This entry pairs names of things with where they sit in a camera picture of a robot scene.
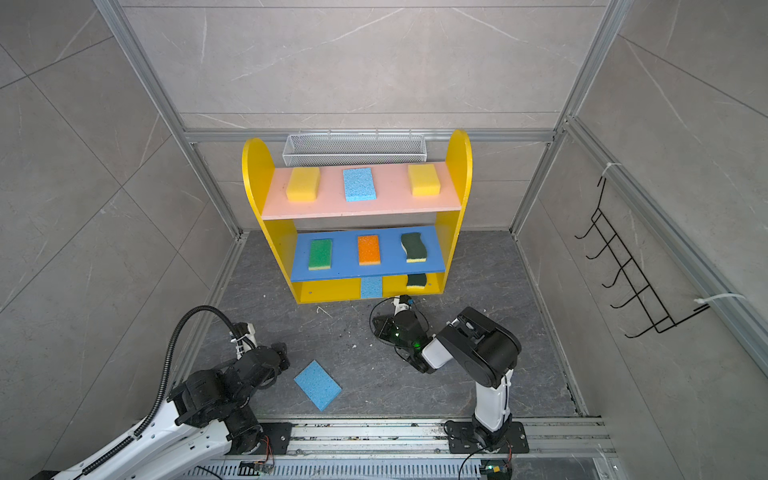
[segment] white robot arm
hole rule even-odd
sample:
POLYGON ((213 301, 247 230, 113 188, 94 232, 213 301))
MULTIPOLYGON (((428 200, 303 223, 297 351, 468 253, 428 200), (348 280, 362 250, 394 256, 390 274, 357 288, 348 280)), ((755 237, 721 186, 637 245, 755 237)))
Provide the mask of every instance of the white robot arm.
POLYGON ((475 380, 472 440, 487 450, 506 446, 512 424, 508 407, 511 378, 521 351, 517 337, 468 306, 430 339, 410 296, 396 297, 394 304, 393 316, 371 319, 376 336, 399 349, 401 358, 422 373, 432 373, 456 359, 475 380))

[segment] green sponge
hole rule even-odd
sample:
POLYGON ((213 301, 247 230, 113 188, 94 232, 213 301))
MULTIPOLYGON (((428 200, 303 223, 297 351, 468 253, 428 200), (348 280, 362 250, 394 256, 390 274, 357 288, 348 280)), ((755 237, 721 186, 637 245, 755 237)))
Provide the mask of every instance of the green sponge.
POLYGON ((328 270, 331 267, 331 246, 333 240, 324 238, 312 240, 310 244, 310 270, 328 270))
POLYGON ((427 261, 427 247, 422 243, 422 235, 419 232, 404 233, 400 236, 400 243, 406 251, 406 262, 427 261))
POLYGON ((426 288, 426 286, 426 273, 412 273, 408 275, 408 283, 406 284, 406 288, 426 288))

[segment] blue sponge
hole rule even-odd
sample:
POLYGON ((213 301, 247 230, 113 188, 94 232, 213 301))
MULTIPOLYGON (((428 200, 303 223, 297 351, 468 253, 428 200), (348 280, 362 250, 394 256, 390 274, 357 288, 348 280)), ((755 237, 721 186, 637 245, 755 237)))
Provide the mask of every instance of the blue sponge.
POLYGON ((370 168, 350 168, 344 170, 344 196, 348 202, 375 200, 373 175, 370 168))
POLYGON ((321 412, 341 393, 339 384, 333 381, 317 360, 313 360, 293 381, 321 412))
POLYGON ((364 276, 360 279, 360 298, 381 298, 382 277, 364 276))

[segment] white zip tie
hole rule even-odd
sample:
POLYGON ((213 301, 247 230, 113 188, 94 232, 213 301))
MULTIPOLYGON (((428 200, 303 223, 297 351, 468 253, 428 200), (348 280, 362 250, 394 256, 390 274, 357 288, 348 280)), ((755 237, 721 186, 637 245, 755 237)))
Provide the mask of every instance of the white zip tie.
POLYGON ((699 303, 700 305, 704 305, 705 303, 710 302, 712 300, 716 300, 719 298, 726 298, 729 296, 746 300, 746 297, 744 295, 740 295, 739 293, 718 293, 717 295, 708 296, 707 298, 695 298, 694 302, 699 303))
POLYGON ((606 164, 605 164, 605 169, 603 169, 603 173, 602 173, 602 174, 600 174, 600 176, 601 176, 601 177, 605 177, 605 172, 607 172, 607 171, 608 171, 608 169, 609 169, 609 168, 611 168, 611 167, 613 167, 614 165, 621 165, 621 164, 614 164, 614 163, 611 163, 611 162, 608 162, 608 163, 606 163, 606 164))

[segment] black wire rack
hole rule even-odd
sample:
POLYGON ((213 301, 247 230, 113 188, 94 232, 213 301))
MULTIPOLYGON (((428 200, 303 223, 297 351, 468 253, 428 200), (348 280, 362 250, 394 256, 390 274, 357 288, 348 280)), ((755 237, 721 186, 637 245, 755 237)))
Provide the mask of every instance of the black wire rack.
POLYGON ((616 272, 616 276, 614 276, 614 280, 611 282, 611 284, 606 285, 605 283, 602 283, 602 286, 605 288, 612 288, 614 285, 616 285, 619 276, 624 274, 624 278, 627 279, 627 283, 629 283, 629 286, 632 289, 632 293, 634 294, 621 305, 611 304, 611 308, 620 309, 625 307, 632 300, 637 299, 643 311, 645 312, 645 315, 650 321, 650 326, 637 335, 628 335, 625 333, 624 336, 630 339, 634 339, 647 332, 650 332, 652 329, 655 329, 657 333, 666 332, 670 328, 674 328, 675 326, 680 325, 682 322, 685 322, 686 320, 691 319, 699 313, 702 313, 704 310, 710 308, 708 304, 701 305, 695 308, 693 313, 682 320, 675 320, 672 318, 672 315, 670 315, 669 311, 664 305, 664 302, 661 301, 661 298, 659 298, 656 290, 645 276, 645 272, 643 272, 640 264, 638 264, 634 259, 632 252, 629 251, 627 245, 621 239, 618 232, 614 229, 613 224, 611 224, 611 221, 605 216, 605 213, 601 209, 603 192, 605 192, 604 177, 601 177, 598 181, 598 188, 600 188, 600 198, 598 199, 597 208, 594 209, 594 212, 590 217, 591 225, 584 235, 575 235, 575 237, 579 240, 582 240, 587 235, 589 235, 592 230, 598 232, 604 243, 603 248, 594 257, 590 257, 589 255, 586 255, 586 257, 589 260, 595 260, 607 250, 611 253, 612 257, 616 261, 616 264, 618 265, 618 271, 616 272), (630 275, 628 273, 629 269, 636 270, 638 274, 630 275))

